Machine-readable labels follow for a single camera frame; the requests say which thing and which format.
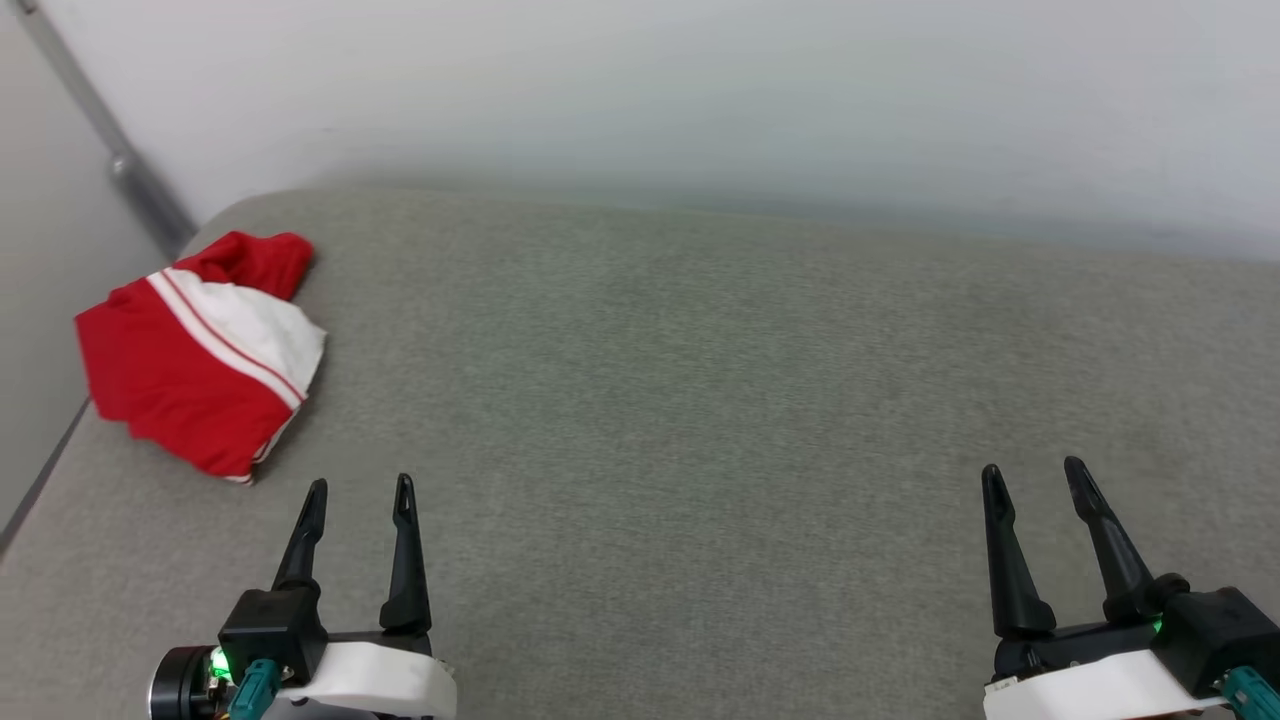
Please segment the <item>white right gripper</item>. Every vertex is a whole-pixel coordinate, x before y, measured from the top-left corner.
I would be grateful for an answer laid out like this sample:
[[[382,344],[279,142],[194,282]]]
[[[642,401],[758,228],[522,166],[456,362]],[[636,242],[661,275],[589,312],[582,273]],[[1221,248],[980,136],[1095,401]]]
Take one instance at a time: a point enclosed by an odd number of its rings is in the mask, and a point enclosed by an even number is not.
[[[1076,515],[1085,523],[1106,597],[1107,623],[1056,628],[1038,594],[1015,532],[1016,511],[997,465],[984,468],[984,528],[995,634],[987,719],[1160,719],[1224,706],[1196,698],[1149,650],[1169,601],[1190,591],[1169,573],[1153,577],[1088,466],[1065,459]]]

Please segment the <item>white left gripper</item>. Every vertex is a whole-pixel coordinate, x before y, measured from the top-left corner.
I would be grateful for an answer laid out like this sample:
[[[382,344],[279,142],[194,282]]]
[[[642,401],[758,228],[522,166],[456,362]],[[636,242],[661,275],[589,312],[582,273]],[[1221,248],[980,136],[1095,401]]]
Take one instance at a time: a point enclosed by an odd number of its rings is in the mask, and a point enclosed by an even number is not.
[[[314,585],[315,550],[326,521],[326,479],[308,488],[273,591]],[[392,511],[396,547],[390,587],[380,609],[384,632],[329,637],[307,685],[280,691],[282,719],[454,719],[458,688],[435,657],[433,616],[411,475],[398,475]]]

